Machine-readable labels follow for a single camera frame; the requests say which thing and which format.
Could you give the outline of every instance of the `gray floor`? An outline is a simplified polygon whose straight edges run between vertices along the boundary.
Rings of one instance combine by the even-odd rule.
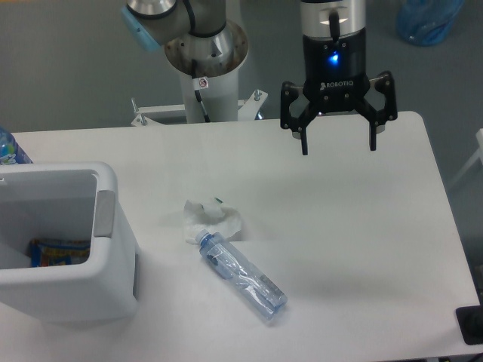
[[[131,97],[138,106],[182,103],[164,54],[143,52],[125,29],[124,3],[0,3],[0,124],[12,131],[124,127],[133,119]],[[398,38],[399,3],[368,0],[368,73],[393,72],[399,109],[424,117],[447,185],[483,128],[483,2],[468,0],[450,37],[431,48]],[[277,118],[280,84],[304,79],[298,1],[230,0],[228,12],[251,44],[240,97],[267,91],[265,116]],[[483,171],[448,197],[471,266],[483,264]]]

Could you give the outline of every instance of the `black object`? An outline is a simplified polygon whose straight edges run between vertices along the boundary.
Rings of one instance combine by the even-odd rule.
[[[481,357],[483,357],[483,353],[480,353],[480,354],[475,355],[475,357],[473,357],[471,360],[468,360],[468,362],[476,362]]]
[[[369,80],[365,66],[365,29],[340,38],[339,15],[329,16],[331,39],[319,40],[303,36],[306,81],[303,87],[286,81],[281,87],[280,126],[290,129],[302,143],[302,153],[308,154],[306,129],[319,114],[357,111],[369,121],[370,147],[375,151],[377,131],[387,121],[397,119],[395,82],[391,72],[380,73]],[[384,108],[377,111],[365,99],[371,89],[383,94]],[[290,113],[290,105],[300,95],[309,101],[299,117]]]
[[[467,345],[483,344],[483,306],[461,307],[456,310],[461,334]]]

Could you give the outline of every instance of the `robotiq logo text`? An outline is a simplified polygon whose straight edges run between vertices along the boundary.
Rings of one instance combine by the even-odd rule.
[[[325,88],[344,87],[347,85],[354,85],[354,81],[333,81],[332,83],[322,82],[320,84],[320,90],[323,91]]]

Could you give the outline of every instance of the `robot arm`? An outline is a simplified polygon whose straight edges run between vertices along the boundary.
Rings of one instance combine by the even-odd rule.
[[[281,88],[281,127],[290,129],[308,154],[306,129],[319,114],[355,110],[369,121],[370,147],[387,121],[397,119],[394,79],[382,72],[369,80],[365,66],[365,0],[301,0],[306,81],[302,87],[286,81]],[[377,111],[365,100],[371,87],[386,98]],[[300,93],[309,104],[299,117],[290,105]]]
[[[168,59],[193,78],[224,75],[246,57],[246,42],[234,44],[225,12],[225,0],[128,0],[123,9],[128,27],[146,49],[177,38],[167,48],[180,49],[179,61],[172,61],[169,51]],[[281,127],[302,141],[307,155],[306,129],[317,115],[355,110],[369,122],[374,151],[377,134],[387,121],[397,119],[398,112],[391,73],[382,72],[372,80],[366,74],[365,0],[300,0],[300,13],[306,80],[299,87],[289,81],[282,85]],[[245,48],[241,56],[234,55],[236,48]],[[371,87],[386,98],[381,110],[365,99]],[[208,121],[199,91],[195,92]],[[294,117],[290,106],[300,94],[309,104]]]

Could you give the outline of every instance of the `crumpled tissue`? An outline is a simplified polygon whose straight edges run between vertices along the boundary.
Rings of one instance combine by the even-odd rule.
[[[187,243],[197,244],[196,235],[201,230],[211,234],[219,232],[226,240],[242,230],[242,217],[233,207],[220,199],[213,202],[199,203],[188,200],[184,205],[184,237]]]

